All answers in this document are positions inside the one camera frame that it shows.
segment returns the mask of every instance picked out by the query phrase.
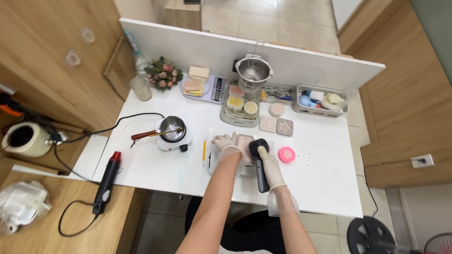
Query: storage bin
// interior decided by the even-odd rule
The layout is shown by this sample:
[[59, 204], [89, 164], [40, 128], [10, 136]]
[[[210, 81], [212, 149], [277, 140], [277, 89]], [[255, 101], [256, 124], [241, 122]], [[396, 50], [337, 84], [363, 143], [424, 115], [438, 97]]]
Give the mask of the storage bin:
[[339, 95], [339, 97], [341, 97], [345, 100], [345, 103], [347, 103], [348, 99], [349, 99], [348, 95], [345, 92], [338, 91], [335, 89], [328, 89], [328, 88], [311, 86], [311, 85], [299, 85], [299, 86], [297, 86], [297, 89], [295, 91], [293, 91], [293, 93], [292, 93], [292, 100], [294, 102], [294, 105], [292, 108], [293, 111], [295, 111], [297, 113], [305, 113], [305, 114], [323, 116], [323, 117], [328, 117], [328, 118], [337, 118], [348, 112], [348, 104], [345, 105], [345, 107], [342, 109], [342, 112], [333, 111], [333, 110], [324, 109], [324, 108], [313, 108], [313, 107], [301, 106], [300, 103], [298, 102], [298, 97], [301, 95], [301, 92], [302, 91], [312, 91], [312, 90], [324, 92], [325, 94], [328, 94], [328, 93], [337, 94], [337, 95]]

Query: stainless steel pot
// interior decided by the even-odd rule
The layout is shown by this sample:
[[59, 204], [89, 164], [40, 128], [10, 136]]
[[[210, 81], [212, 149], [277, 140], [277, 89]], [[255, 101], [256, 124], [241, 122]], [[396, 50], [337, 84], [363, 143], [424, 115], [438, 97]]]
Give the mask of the stainless steel pot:
[[185, 127], [185, 123], [182, 119], [175, 116], [169, 116], [165, 119], [163, 119], [162, 123], [160, 124], [160, 130], [155, 130], [151, 132], [145, 132], [140, 134], [135, 134], [131, 138], [132, 140], [138, 140], [147, 136], [157, 136], [159, 135], [163, 140], [167, 142], [177, 142], [185, 137], [185, 133], [187, 132], [187, 129]]
[[256, 93], [272, 76], [271, 66], [260, 57], [247, 56], [235, 64], [239, 86], [245, 93]]

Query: pink round soap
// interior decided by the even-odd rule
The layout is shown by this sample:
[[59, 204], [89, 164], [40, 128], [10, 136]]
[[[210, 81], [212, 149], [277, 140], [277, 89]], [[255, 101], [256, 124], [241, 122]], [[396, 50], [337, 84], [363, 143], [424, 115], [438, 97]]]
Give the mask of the pink round soap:
[[285, 146], [279, 149], [278, 158], [284, 163], [292, 162], [295, 159], [295, 152], [292, 148]]

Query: disposable plastic glove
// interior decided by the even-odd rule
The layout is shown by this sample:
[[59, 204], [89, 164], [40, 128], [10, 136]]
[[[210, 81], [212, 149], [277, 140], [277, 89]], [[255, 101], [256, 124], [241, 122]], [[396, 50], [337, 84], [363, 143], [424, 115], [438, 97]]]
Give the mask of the disposable plastic glove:
[[212, 144], [216, 145], [218, 150], [220, 151], [218, 162], [224, 160], [226, 157], [233, 153], [241, 153], [243, 155], [243, 151], [235, 145], [236, 142], [237, 134], [235, 132], [232, 133], [232, 137], [227, 134], [223, 136], [215, 136], [215, 138], [212, 140]]
[[268, 186], [270, 191], [279, 186], [287, 186], [284, 181], [283, 175], [281, 175], [281, 170], [279, 169], [279, 162], [275, 157], [268, 154], [267, 150], [263, 146], [257, 148], [257, 152], [262, 159], [264, 164], [264, 172], [267, 177]]

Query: small saucepan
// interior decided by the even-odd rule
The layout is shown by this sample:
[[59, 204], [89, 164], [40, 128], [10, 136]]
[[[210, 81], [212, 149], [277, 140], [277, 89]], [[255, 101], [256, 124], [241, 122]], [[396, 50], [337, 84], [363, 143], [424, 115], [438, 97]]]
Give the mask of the small saucepan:
[[160, 134], [160, 137], [162, 137], [163, 140], [170, 143], [174, 143], [183, 139], [185, 137], [186, 132], [187, 130], [185, 128], [185, 123], [182, 121], [182, 119], [175, 116], [169, 116], [163, 119], [162, 123], [160, 124], [160, 130], [135, 134], [131, 138], [132, 140], [137, 140], [147, 136], [157, 136], [159, 135], [159, 133], [162, 133]]

